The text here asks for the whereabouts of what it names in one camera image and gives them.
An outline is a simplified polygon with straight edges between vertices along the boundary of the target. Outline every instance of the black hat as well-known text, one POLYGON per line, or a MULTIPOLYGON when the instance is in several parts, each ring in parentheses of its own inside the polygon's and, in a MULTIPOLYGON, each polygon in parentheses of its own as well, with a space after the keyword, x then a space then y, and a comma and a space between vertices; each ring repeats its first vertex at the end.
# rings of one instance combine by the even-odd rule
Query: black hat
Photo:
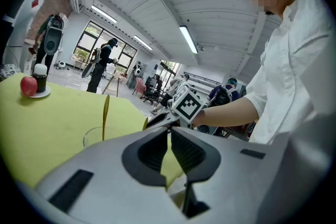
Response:
POLYGON ((111 47, 117 46, 118 40, 116 38, 112 38, 109 41, 107 41, 107 44, 110 45, 111 47))

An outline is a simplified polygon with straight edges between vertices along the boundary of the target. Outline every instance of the black chair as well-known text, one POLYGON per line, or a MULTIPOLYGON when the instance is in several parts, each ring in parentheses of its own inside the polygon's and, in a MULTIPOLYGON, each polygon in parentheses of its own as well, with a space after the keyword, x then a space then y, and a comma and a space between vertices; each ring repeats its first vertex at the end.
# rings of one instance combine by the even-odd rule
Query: black chair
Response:
POLYGON ((158 100, 159 100, 160 91, 161 91, 161 87, 162 87, 162 81, 158 80, 158 82, 156 83, 155 91, 151 90, 150 82, 151 82, 151 80, 147 79, 147 81, 146 81, 146 91, 145 91, 145 94, 144 94, 145 95, 144 96, 145 100, 143 102, 148 100, 148 101, 151 102, 151 104, 153 104, 154 101, 158 102, 158 100))

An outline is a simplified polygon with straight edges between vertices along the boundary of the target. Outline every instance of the ceiling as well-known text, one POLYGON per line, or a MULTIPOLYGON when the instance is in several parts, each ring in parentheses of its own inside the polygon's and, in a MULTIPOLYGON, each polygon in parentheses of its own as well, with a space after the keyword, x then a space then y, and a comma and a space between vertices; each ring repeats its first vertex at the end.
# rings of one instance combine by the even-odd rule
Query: ceiling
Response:
POLYGON ((246 0, 79 0, 86 11, 92 3, 118 21, 116 29, 147 42, 153 50, 141 49, 152 57, 229 71, 243 81, 259 69, 265 42, 281 23, 246 0), (191 52, 179 24, 204 51, 191 52))

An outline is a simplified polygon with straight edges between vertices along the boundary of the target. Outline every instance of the white lab coat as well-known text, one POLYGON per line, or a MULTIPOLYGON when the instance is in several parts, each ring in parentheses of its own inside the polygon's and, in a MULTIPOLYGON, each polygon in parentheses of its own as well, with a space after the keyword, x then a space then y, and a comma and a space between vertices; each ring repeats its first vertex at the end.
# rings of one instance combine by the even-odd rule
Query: white lab coat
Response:
POLYGON ((282 24, 260 57, 261 67, 246 88, 245 97, 259 114, 251 142, 271 143, 275 135, 293 131, 316 115, 300 75, 334 31, 331 16, 323 0, 295 0, 286 7, 282 24))

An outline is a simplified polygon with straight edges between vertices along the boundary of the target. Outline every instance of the person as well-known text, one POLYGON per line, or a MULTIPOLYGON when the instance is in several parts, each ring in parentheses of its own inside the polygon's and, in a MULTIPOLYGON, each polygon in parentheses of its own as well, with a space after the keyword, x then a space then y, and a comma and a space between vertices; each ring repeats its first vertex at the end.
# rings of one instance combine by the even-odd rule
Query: person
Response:
POLYGON ((189 79, 188 74, 181 75, 181 78, 175 78, 170 81, 170 88, 165 96, 162 98, 161 102, 151 111, 153 115, 156 115, 158 110, 162 109, 163 107, 168 106, 168 100, 172 99, 173 96, 176 94, 176 90, 180 86, 182 82, 187 82, 189 79))
MULTIPOLYGON (((46 38, 46 32, 47 32, 48 23, 54 17, 60 18, 59 15, 54 15, 54 14, 49 15, 48 19, 41 25, 39 31, 36 34, 35 44, 33 45, 33 49, 35 51, 37 49, 37 46, 38 46, 37 42, 38 42, 40 36, 42 36, 42 40, 41 40, 41 43, 40 43, 40 47, 37 50, 35 64, 41 63, 42 60, 43 60, 43 57, 46 55, 46 52, 44 50, 44 41, 45 41, 45 38, 46 38)), ((47 66, 47 74, 49 74, 49 69, 50 69, 50 65, 51 65, 51 62, 53 60, 53 57, 54 57, 54 55, 47 55, 46 56, 45 65, 47 66)))
POLYGON ((105 68, 108 63, 115 63, 115 60, 110 59, 109 56, 111 54, 112 48, 116 47, 118 43, 118 40, 116 38, 110 39, 107 43, 102 44, 100 49, 100 60, 96 63, 96 66, 94 67, 94 70, 92 72, 91 80, 89 82, 87 92, 97 92, 97 87, 99 85, 99 82, 101 80, 101 76, 103 75, 105 68))
POLYGON ((231 102, 237 100, 238 99, 238 92, 236 91, 237 83, 238 82, 235 78, 230 78, 224 86, 223 85, 216 86, 209 94, 208 100, 210 101, 213 97, 215 97, 217 91, 222 87, 225 88, 228 94, 231 96, 231 102))
POLYGON ((316 115, 300 75, 326 47, 335 28, 323 0, 254 1, 282 19, 266 42, 261 67, 244 97, 202 110, 193 125, 229 127, 258 120, 250 141, 267 144, 316 115))
POLYGON ((137 70, 137 69, 140 69, 141 70, 141 62, 138 61, 136 63, 136 65, 134 65, 134 67, 132 68, 132 72, 130 74, 130 78, 128 79, 128 82, 127 82, 127 87, 129 89, 134 89, 135 88, 135 85, 136 85, 136 75, 134 74, 134 72, 137 70))

